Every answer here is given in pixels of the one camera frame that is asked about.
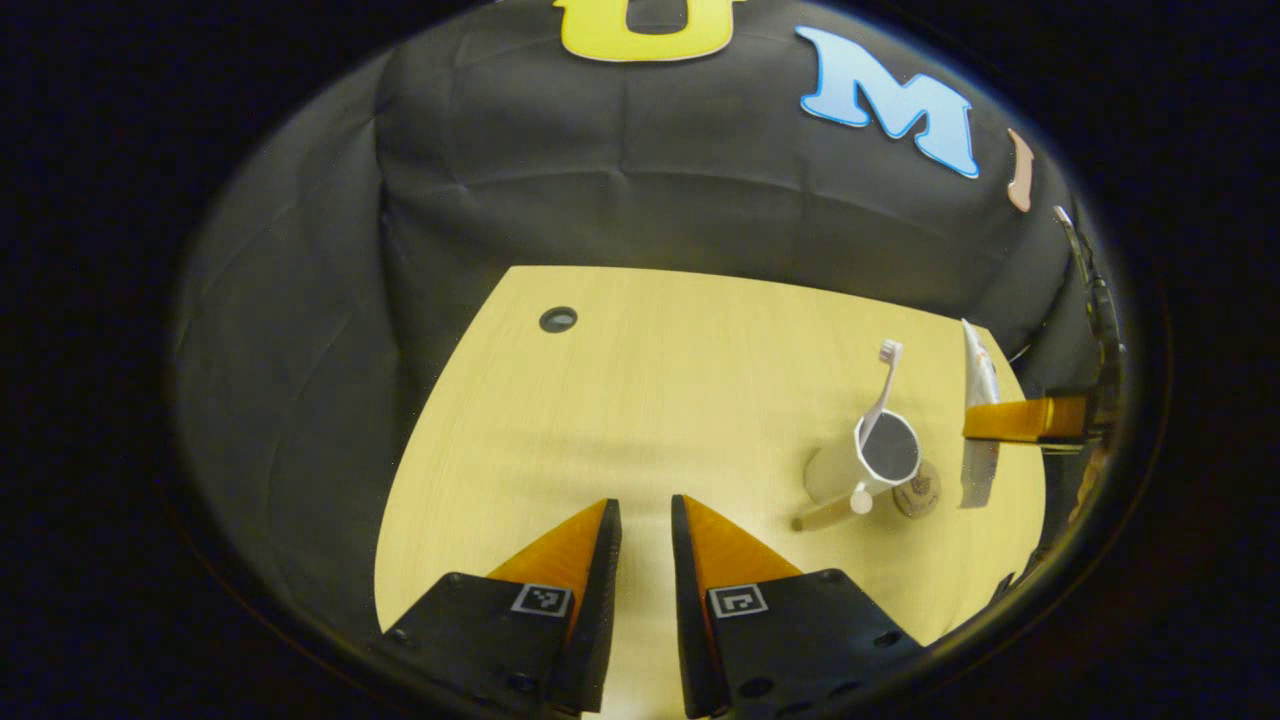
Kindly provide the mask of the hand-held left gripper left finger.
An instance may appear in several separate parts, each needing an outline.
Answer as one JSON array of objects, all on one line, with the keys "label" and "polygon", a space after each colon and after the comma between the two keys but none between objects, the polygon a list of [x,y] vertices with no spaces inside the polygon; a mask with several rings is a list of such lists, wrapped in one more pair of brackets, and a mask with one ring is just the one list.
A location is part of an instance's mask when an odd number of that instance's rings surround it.
[{"label": "hand-held left gripper left finger", "polygon": [[485,577],[449,571],[375,653],[461,717],[579,717],[602,708],[622,523],[604,498]]}]

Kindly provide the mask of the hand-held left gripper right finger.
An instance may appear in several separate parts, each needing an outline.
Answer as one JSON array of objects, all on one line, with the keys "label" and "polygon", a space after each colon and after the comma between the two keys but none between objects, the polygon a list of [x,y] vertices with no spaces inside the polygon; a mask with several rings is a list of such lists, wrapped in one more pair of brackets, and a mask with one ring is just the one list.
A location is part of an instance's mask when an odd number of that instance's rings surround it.
[{"label": "hand-held left gripper right finger", "polygon": [[703,502],[671,500],[690,719],[850,719],[924,652],[845,571],[804,571]]}]

